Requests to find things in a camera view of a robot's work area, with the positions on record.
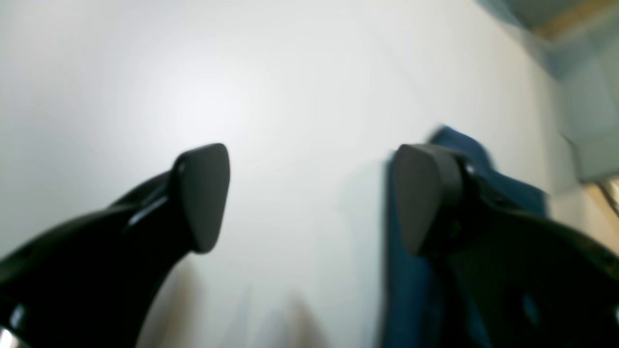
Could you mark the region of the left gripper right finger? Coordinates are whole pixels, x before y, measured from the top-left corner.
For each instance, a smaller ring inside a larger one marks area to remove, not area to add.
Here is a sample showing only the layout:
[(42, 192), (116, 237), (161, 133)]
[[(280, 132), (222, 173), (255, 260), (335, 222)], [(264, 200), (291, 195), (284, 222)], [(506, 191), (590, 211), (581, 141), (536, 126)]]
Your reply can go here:
[(401, 145), (393, 207), (405, 251), (429, 263), (443, 314), (439, 348), (616, 348), (618, 258), (561, 223), (522, 211), (465, 156)]

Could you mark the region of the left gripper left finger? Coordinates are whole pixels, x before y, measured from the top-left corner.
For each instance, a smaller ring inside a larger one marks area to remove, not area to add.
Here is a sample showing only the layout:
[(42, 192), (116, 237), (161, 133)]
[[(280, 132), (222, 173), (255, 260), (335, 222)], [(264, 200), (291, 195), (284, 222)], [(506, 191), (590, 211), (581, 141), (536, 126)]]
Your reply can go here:
[(230, 183), (222, 144), (1, 260), (3, 348), (133, 348), (161, 285), (189, 253), (214, 249)]

